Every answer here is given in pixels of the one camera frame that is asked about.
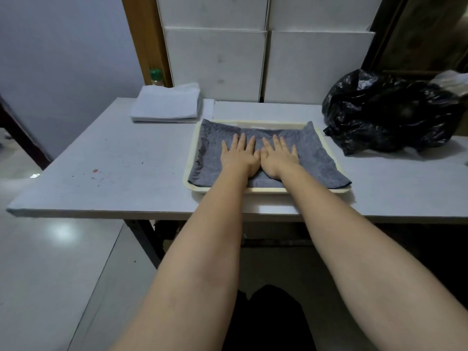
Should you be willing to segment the person's left hand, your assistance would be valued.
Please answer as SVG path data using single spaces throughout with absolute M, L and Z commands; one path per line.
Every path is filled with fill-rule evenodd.
M 239 135 L 234 134 L 230 152 L 225 156 L 220 156 L 222 173 L 239 174 L 244 178 L 251 178 L 260 170 L 261 164 L 256 164 L 254 151 L 256 138 L 252 136 L 249 141 L 246 139 L 245 150 L 239 150 Z

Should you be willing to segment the person's right hand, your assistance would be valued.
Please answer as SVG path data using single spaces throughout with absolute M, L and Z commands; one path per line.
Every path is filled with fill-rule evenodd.
M 263 147 L 261 150 L 266 150 L 266 163 L 261 165 L 265 174 L 275 180 L 281 180 L 283 173 L 292 167 L 300 166 L 300 159 L 295 159 L 292 156 L 292 147 L 289 149 L 284 137 L 281 136 L 283 151 L 276 152 L 273 144 L 265 137 L 262 138 Z

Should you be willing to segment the person's right forearm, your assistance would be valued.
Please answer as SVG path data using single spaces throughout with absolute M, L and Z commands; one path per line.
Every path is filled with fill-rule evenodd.
M 352 317 L 380 351 L 468 351 L 468 311 L 416 258 L 298 164 L 278 177 Z

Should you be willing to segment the person's left forearm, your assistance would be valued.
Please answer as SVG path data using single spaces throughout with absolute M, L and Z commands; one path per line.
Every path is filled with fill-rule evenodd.
M 239 283 L 243 192 L 231 164 L 173 241 L 128 329 L 110 351 L 221 351 Z

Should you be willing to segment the folded white cloth stack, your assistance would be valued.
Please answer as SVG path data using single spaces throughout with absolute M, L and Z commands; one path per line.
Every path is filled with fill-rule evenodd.
M 134 123 L 196 123 L 203 99 L 198 83 L 166 88 L 143 86 L 130 110 Z

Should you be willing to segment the black plastic bag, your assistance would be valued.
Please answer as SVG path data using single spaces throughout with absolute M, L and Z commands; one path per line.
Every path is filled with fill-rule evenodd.
M 324 134 L 346 156 L 365 150 L 423 152 L 444 146 L 467 109 L 465 100 L 437 84 L 357 69 L 326 95 Z

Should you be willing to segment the person's black trousers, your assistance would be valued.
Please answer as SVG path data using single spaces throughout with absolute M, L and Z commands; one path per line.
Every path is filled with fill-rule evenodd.
M 222 351 L 317 351 L 301 304 L 271 284 L 238 290 Z

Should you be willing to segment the clear plastic bag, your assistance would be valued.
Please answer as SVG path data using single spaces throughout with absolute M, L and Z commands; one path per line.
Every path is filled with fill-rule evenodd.
M 436 75 L 430 80 L 430 83 L 436 84 L 459 97 L 468 96 L 468 72 L 459 73 L 454 70 L 447 70 Z

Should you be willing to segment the dark wooden cabinet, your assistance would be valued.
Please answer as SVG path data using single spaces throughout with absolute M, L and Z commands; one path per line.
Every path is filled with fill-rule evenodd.
M 468 72 L 468 0 L 382 0 L 362 69 L 430 79 Z

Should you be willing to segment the dark wooden furniture leg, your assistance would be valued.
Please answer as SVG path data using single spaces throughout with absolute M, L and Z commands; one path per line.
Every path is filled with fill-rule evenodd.
M 0 95 L 0 128 L 3 128 L 15 140 L 18 145 L 29 155 L 29 157 L 42 169 L 45 170 L 52 161 L 45 152 L 35 143 L 29 133 L 16 119 L 12 109 Z

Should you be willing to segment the black metal table frame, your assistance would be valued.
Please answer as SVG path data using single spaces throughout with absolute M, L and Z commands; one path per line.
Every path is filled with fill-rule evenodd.
M 461 231 L 468 234 L 468 218 L 376 218 L 368 220 L 383 230 L 401 246 L 418 257 L 426 245 L 435 244 L 439 234 L 442 243 L 451 243 L 453 235 Z M 125 220 L 135 238 L 155 267 L 175 237 L 184 227 L 185 220 Z M 313 248 L 314 244 L 303 221 L 243 221 L 242 248 Z

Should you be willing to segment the brown wooden door frame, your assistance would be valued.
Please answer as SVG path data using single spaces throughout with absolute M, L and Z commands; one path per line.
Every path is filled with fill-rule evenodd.
M 157 0 L 121 1 L 144 83 L 151 84 L 150 70 L 160 69 L 164 85 L 171 88 L 173 80 Z

